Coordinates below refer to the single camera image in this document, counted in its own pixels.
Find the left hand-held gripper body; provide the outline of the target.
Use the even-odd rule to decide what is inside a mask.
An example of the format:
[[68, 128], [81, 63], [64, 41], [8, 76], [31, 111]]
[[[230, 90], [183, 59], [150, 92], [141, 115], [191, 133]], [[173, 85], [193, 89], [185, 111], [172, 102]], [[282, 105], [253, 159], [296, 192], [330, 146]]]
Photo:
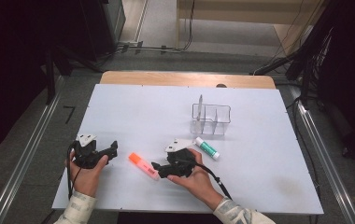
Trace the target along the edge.
[[104, 156], [110, 156], [110, 149], [102, 151], [96, 150], [96, 136], [94, 134], [79, 134], [77, 139], [73, 142], [73, 149], [75, 150], [74, 163], [84, 169], [94, 168], [99, 160]]

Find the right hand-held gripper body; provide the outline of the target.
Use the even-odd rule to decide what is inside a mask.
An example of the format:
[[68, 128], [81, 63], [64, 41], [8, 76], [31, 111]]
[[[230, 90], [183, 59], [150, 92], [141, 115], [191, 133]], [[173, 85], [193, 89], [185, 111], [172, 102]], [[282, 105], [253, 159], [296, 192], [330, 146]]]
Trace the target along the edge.
[[188, 150], [192, 142], [187, 139], [174, 139], [173, 142], [165, 148], [167, 161], [169, 165], [165, 171], [171, 171], [177, 176], [190, 176], [195, 166], [195, 158]]

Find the orange highlighter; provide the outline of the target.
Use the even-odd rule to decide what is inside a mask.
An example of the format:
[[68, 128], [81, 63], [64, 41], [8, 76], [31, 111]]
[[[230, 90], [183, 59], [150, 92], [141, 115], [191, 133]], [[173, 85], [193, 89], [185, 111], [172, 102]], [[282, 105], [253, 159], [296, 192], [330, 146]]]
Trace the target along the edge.
[[144, 172], [146, 175], [151, 177], [153, 180], [158, 180], [159, 174], [158, 172], [152, 167], [151, 164], [143, 160], [139, 155], [136, 153], [131, 153], [128, 156], [128, 159], [130, 162], [132, 162], [137, 168], [139, 168], [142, 172]]

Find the clear plastic organizer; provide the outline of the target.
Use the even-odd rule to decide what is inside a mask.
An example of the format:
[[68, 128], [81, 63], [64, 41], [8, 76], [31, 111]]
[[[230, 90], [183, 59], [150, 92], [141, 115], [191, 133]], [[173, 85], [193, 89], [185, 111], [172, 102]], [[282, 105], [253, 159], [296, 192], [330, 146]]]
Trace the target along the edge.
[[202, 106], [202, 132], [195, 130], [198, 104], [192, 105], [191, 133], [207, 135], [225, 135], [231, 123], [231, 107], [228, 105], [209, 105]]

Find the clear pen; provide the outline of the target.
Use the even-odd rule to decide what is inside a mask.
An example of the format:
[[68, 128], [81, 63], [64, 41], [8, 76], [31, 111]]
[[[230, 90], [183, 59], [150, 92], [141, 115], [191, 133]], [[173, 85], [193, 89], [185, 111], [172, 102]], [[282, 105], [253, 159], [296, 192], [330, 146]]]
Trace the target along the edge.
[[202, 132], [202, 106], [203, 106], [203, 95], [201, 94], [199, 97], [199, 102], [198, 102], [198, 107], [197, 107], [196, 124], [195, 124], [195, 131], [197, 133]]

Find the person's left hand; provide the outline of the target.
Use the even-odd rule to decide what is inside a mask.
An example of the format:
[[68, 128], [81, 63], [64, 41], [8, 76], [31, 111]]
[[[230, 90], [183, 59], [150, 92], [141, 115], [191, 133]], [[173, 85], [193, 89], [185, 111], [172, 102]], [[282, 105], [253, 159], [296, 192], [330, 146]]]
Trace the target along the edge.
[[72, 150], [66, 162], [66, 166], [70, 168], [69, 177], [73, 182], [74, 190], [95, 198], [99, 186], [100, 174], [108, 163], [108, 156], [104, 155], [92, 169], [82, 169], [78, 167], [73, 162], [74, 156], [75, 151]]

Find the person's right hand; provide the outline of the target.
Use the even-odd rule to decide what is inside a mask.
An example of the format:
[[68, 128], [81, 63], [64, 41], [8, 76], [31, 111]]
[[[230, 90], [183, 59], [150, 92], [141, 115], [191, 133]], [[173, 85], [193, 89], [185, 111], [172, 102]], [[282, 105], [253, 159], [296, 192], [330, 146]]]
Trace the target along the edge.
[[[203, 164], [201, 153], [192, 148], [190, 148], [190, 152], [199, 165]], [[195, 198], [214, 211], [222, 201], [223, 196], [213, 188], [208, 172], [199, 165], [194, 167], [189, 177], [169, 175], [167, 179], [185, 188]]]

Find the green and white glue stick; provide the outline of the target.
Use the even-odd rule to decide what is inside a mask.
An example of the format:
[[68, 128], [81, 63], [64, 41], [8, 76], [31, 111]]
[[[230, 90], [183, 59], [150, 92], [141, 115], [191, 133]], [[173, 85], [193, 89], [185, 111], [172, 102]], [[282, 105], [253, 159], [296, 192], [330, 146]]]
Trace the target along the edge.
[[217, 160], [220, 156], [220, 153], [210, 146], [206, 141], [200, 137], [194, 139], [195, 145], [201, 148], [207, 155], [209, 155], [213, 160]]

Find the black stand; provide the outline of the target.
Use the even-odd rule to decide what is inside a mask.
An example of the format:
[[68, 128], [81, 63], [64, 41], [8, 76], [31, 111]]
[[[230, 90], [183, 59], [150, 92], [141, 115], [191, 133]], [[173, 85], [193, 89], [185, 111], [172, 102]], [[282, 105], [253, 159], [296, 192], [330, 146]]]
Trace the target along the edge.
[[302, 76], [299, 100], [303, 106], [307, 106], [309, 85], [311, 76], [314, 74], [313, 68], [315, 66], [316, 57], [320, 53], [321, 47], [331, 31], [331, 28], [318, 29], [313, 27], [305, 43], [298, 50], [284, 58], [272, 60], [265, 66], [255, 69], [252, 75], [264, 76], [270, 71], [286, 63], [290, 63], [291, 65], [285, 73], [285, 77], [287, 80], [296, 80], [299, 76]]
[[54, 68], [57, 68], [62, 76], [70, 76], [73, 67], [69, 60], [74, 60], [86, 68], [89, 68], [97, 73], [103, 73], [103, 70], [76, 54], [73, 50], [64, 46], [49, 47], [45, 53], [45, 65], [46, 65], [46, 83], [48, 98], [46, 104], [49, 105], [56, 95]]

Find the dark cabinet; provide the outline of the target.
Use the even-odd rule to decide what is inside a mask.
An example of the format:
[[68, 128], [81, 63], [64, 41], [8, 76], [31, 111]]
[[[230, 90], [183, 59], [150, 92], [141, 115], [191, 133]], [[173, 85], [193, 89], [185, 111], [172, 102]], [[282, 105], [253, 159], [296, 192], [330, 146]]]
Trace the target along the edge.
[[116, 50], [126, 22], [122, 0], [79, 0], [90, 38], [90, 58]]

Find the black curtain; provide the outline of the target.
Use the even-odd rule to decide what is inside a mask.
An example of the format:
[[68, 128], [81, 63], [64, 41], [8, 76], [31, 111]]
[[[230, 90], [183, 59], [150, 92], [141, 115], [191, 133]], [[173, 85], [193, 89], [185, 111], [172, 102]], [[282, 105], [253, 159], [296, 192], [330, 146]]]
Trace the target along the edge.
[[0, 144], [47, 88], [47, 48], [61, 46], [72, 0], [0, 0]]
[[319, 96], [355, 157], [355, 0], [337, 0], [329, 48], [319, 70]]

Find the light wooden furniture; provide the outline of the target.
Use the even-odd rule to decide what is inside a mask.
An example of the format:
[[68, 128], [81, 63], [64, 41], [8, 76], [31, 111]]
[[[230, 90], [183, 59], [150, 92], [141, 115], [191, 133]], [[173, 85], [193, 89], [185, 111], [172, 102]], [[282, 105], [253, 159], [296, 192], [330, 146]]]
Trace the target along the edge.
[[328, 0], [176, 0], [179, 20], [242, 21], [273, 24], [287, 55], [299, 48], [300, 39], [314, 25]]

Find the metal rail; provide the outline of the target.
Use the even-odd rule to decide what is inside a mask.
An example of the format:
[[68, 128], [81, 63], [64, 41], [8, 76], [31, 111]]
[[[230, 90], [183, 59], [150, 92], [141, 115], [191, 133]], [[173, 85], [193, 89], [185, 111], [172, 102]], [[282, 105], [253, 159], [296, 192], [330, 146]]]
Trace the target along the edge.
[[46, 131], [50, 119], [55, 111], [57, 104], [61, 98], [61, 92], [64, 88], [66, 77], [59, 76], [56, 81], [56, 92], [54, 98], [50, 101], [48, 105], [45, 106], [39, 121], [37, 122], [35, 129], [29, 138], [24, 151], [22, 152], [20, 159], [15, 165], [13, 172], [8, 179], [7, 183], [4, 185], [3, 190], [0, 195], [0, 224], [7, 215], [9, 207], [12, 205], [14, 198], [19, 190], [22, 180], [29, 168], [29, 165], [36, 154], [38, 145]]
[[341, 212], [345, 218], [347, 224], [355, 224], [355, 206], [351, 200], [348, 191], [337, 172], [334, 162], [329, 155], [328, 148], [325, 146], [323, 139], [320, 136], [319, 130], [311, 116], [308, 109], [305, 109], [302, 103], [297, 103], [297, 108], [301, 119], [305, 125], [305, 129], [312, 145], [318, 155], [319, 161], [322, 165], [323, 171], [329, 181], [331, 189], [334, 193]]

